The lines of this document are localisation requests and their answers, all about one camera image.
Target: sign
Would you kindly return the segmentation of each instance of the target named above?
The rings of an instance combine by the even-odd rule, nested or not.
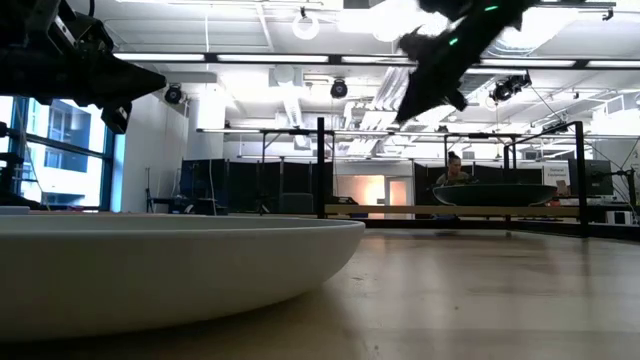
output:
[[[543,168],[543,177],[545,185],[558,186],[558,181],[564,181],[565,184],[571,185],[568,166],[545,165]]]

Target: duct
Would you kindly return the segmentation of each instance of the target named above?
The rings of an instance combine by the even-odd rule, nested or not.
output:
[[[278,65],[273,70],[273,77],[278,83],[278,86],[282,88],[282,102],[289,120],[289,127],[301,128],[304,124],[302,122],[300,100],[298,99],[298,94],[294,85],[295,73],[296,70],[291,65]],[[293,141],[297,149],[311,149],[311,141],[306,136],[296,135]]]

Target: white wall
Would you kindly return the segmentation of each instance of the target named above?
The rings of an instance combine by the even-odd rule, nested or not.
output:
[[[155,95],[146,95],[133,102],[127,133],[116,140],[116,155],[124,147],[124,159],[116,158],[115,161],[113,211],[146,210],[146,168],[151,171],[151,195],[171,195],[177,169],[186,153],[187,126],[183,107],[174,109]]]

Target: man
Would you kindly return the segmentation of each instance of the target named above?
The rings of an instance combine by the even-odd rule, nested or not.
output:
[[[446,174],[442,174],[436,181],[436,185],[451,186],[462,185],[471,181],[471,176],[464,171],[461,171],[462,160],[453,151],[449,152],[449,168]]]

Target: white column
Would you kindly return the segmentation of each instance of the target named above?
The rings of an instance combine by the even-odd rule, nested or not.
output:
[[[225,100],[217,88],[211,87],[199,99],[189,102],[189,137],[185,160],[222,159],[223,134],[197,132],[196,129],[222,129],[225,122]]]

